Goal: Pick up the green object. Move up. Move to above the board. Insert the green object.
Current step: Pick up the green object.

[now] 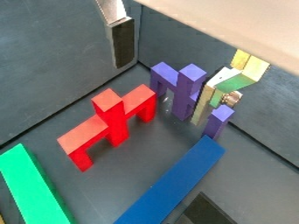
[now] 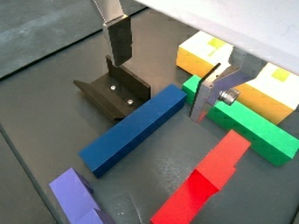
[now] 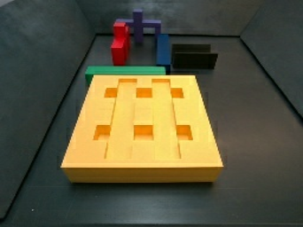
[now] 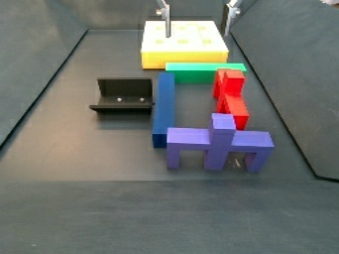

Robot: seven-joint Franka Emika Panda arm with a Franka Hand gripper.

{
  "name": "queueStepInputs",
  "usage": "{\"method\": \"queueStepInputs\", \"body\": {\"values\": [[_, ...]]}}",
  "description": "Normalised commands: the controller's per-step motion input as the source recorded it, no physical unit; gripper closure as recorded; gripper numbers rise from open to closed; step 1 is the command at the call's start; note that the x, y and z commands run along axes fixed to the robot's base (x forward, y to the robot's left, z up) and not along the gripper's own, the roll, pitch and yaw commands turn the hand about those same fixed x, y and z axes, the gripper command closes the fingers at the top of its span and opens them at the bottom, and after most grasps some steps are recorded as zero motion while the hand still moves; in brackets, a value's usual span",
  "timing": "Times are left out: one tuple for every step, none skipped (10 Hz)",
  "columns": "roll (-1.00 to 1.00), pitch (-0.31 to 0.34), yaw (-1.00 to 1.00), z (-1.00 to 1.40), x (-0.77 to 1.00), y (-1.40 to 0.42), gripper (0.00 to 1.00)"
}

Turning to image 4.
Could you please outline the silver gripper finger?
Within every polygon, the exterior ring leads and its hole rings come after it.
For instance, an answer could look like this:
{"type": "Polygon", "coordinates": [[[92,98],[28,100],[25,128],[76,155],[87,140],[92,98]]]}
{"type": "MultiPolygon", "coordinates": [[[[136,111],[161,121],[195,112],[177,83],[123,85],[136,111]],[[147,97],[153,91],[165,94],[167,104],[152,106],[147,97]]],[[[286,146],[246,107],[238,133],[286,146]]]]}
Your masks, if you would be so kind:
{"type": "Polygon", "coordinates": [[[242,4],[243,4],[243,0],[230,0],[230,2],[224,6],[224,14],[223,14],[223,32],[224,32],[224,36],[230,33],[230,29],[231,29],[234,19],[242,13],[242,10],[240,10],[242,4]]]}
{"type": "Polygon", "coordinates": [[[165,22],[165,37],[171,37],[171,7],[165,3],[165,0],[156,0],[159,9],[156,10],[156,15],[161,17],[165,22]]]}

